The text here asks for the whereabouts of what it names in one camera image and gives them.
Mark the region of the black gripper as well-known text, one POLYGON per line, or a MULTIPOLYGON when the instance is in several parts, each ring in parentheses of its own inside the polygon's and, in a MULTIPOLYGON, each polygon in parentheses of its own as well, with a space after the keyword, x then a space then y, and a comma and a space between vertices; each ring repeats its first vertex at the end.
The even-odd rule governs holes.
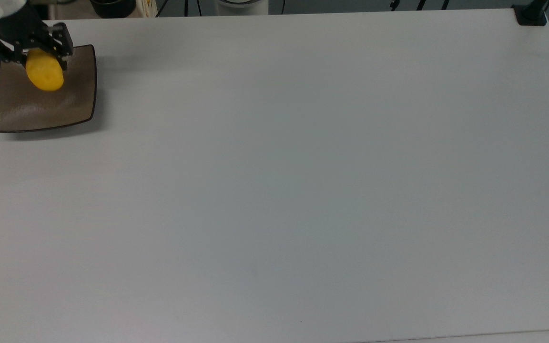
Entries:
POLYGON ((40 43, 51 46, 61 69, 67 71, 67 59, 73 55, 73 41, 67 25, 57 22, 47 26, 30 4, 24 4, 15 13, 0 18, 0 61, 25 64, 24 48, 40 43))

